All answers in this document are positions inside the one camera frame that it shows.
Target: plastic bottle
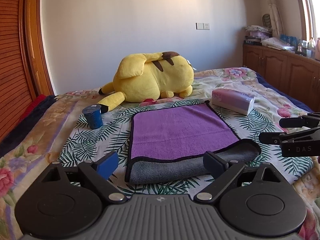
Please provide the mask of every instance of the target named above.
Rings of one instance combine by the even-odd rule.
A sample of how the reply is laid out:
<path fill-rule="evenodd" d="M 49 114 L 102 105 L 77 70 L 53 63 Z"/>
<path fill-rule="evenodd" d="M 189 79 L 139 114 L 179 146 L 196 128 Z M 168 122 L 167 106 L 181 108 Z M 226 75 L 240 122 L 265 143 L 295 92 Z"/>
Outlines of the plastic bottle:
<path fill-rule="evenodd" d="M 308 42 L 308 49 L 311 50 L 311 58 L 315 58 L 316 54 L 316 42 L 313 38 Z"/>
<path fill-rule="evenodd" d="M 302 52 L 302 42 L 299 42 L 298 44 L 298 52 Z"/>
<path fill-rule="evenodd" d="M 316 45 L 316 60 L 320 61 L 320 38 L 318 38 Z"/>

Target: wooden wardrobe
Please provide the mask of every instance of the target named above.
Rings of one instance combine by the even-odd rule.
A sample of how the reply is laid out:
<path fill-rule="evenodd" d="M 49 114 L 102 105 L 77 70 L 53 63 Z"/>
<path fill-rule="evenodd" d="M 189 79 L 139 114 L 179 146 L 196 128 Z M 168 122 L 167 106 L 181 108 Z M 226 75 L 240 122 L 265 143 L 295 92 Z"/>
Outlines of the wooden wardrobe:
<path fill-rule="evenodd" d="M 0 0 L 0 141 L 40 94 L 53 95 L 42 44 L 40 0 Z"/>

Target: wooden door frame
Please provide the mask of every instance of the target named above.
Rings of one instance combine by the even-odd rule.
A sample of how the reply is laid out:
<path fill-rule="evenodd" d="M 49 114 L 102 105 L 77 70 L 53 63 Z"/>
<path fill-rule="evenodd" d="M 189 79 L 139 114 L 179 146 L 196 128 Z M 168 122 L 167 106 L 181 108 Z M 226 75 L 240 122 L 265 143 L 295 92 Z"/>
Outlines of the wooden door frame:
<path fill-rule="evenodd" d="M 38 81 L 36 79 L 36 73 L 34 71 L 34 67 L 33 67 L 33 62 L 31 60 L 32 56 L 31 56 L 31 51 L 30 51 L 30 47 L 27 46 L 27 44 L 30 44 L 30 39 L 29 39 L 29 35 L 27 35 L 28 33 L 28 25 L 27 25 L 27 0 L 24 0 L 24 33 L 25 33 L 25 41 L 26 41 L 26 52 L 28 53 L 28 63 L 30 66 L 30 70 L 32 72 L 33 75 L 33 80 L 34 80 L 34 86 L 38 92 L 38 94 L 40 94 L 40 89 L 38 87 Z M 50 80 L 50 76 L 49 76 L 49 72 L 48 72 L 48 67 L 47 67 L 47 63 L 45 60 L 45 54 L 44 54 L 44 47 L 43 47 L 43 42 L 42 42 L 42 32 L 41 32 L 41 20 L 40 20 L 40 0 L 36 0 L 36 10 L 37 10 L 37 33 L 38 33 L 38 41 L 39 41 L 39 47 L 40 47 L 40 54 L 41 54 L 41 61 L 42 61 L 42 65 L 44 67 L 44 74 L 45 74 L 45 78 L 46 78 L 46 82 L 48 84 L 49 87 L 49 91 L 51 93 L 51 95 L 54 95 L 53 89 L 52 89 L 52 85 L 51 85 L 51 80 Z"/>
<path fill-rule="evenodd" d="M 30 70 L 28 67 L 26 49 L 25 49 L 25 35 L 24 35 L 24 0 L 19 0 L 18 5 L 18 26 L 19 26 L 19 45 L 20 45 L 20 53 L 22 58 L 22 67 L 26 77 L 27 86 L 29 89 L 29 93 L 31 96 L 32 101 L 36 99 L 36 91 L 34 87 L 34 83 L 32 81 Z"/>

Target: box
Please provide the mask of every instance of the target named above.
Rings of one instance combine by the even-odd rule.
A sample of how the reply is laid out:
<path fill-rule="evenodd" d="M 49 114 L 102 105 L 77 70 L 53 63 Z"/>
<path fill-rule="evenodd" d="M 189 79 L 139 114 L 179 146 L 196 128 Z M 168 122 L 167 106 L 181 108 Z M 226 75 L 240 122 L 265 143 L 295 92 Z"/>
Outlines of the box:
<path fill-rule="evenodd" d="M 255 46 L 262 46 L 261 42 L 257 42 L 257 41 L 243 41 L 243 44 L 247 44 L 247 45 L 255 45 Z"/>
<path fill-rule="evenodd" d="M 218 88 L 212 91 L 211 104 L 248 115 L 253 109 L 254 98 L 254 95 L 227 88 Z"/>

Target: wall switch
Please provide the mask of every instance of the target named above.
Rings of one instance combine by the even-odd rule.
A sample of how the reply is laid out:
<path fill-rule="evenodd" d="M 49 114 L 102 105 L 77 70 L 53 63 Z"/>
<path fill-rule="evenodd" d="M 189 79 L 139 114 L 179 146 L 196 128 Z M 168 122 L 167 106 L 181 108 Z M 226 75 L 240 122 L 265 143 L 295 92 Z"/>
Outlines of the wall switch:
<path fill-rule="evenodd" d="M 203 23 L 196 23 L 197 30 L 203 30 Z"/>

